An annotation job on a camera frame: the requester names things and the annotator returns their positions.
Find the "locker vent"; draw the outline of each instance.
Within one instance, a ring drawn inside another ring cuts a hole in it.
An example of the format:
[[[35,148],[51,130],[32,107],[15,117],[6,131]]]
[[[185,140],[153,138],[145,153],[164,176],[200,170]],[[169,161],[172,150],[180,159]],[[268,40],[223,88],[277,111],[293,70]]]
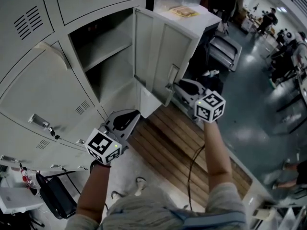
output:
[[[46,141],[46,140],[42,140],[37,146],[36,148],[38,149],[41,149],[41,150],[44,150],[46,146],[49,145],[49,141]]]
[[[82,115],[89,107],[90,107],[89,103],[87,101],[84,101],[81,105],[77,107],[76,112],[79,115]]]
[[[14,22],[15,28],[21,40],[24,40],[31,32],[34,32],[38,27],[43,24],[39,15],[37,6],[30,9],[27,13],[21,16]]]

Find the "yellow package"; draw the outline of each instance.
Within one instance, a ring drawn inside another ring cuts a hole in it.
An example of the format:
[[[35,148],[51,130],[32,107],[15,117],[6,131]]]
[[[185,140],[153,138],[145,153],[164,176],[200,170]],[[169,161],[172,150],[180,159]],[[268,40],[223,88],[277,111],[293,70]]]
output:
[[[196,11],[190,9],[187,6],[180,6],[180,7],[172,8],[172,9],[170,9],[170,11],[177,14],[177,15],[185,17],[185,18],[198,15],[198,13]]]

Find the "brown wooden surface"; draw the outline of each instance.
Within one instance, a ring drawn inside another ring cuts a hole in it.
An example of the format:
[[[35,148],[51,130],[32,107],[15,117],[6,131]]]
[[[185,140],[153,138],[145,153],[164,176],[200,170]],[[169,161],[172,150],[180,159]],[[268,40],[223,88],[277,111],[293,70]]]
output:
[[[139,122],[130,145],[164,178],[188,194],[187,181],[195,151],[203,146],[203,132],[172,103],[160,107],[147,119]],[[252,180],[231,160],[233,181],[241,198]],[[196,159],[191,171],[191,197],[206,207],[209,186],[205,151]]]

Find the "open locker door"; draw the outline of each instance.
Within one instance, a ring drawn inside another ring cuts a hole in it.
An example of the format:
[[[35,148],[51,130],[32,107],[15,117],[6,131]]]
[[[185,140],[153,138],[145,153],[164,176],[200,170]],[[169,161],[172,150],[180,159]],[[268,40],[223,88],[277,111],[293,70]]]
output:
[[[133,10],[134,77],[164,106],[184,75],[199,37],[152,11]]]

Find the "white cube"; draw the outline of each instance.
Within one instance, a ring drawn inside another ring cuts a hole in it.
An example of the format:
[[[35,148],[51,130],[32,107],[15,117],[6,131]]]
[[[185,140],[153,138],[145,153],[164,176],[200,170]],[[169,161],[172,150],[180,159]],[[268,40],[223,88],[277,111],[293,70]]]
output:
[[[195,102],[194,115],[207,123],[212,123],[223,115],[226,101],[216,91],[209,93]]]
[[[95,128],[86,140],[85,147],[95,159],[103,164],[109,164],[120,156],[122,145]]]

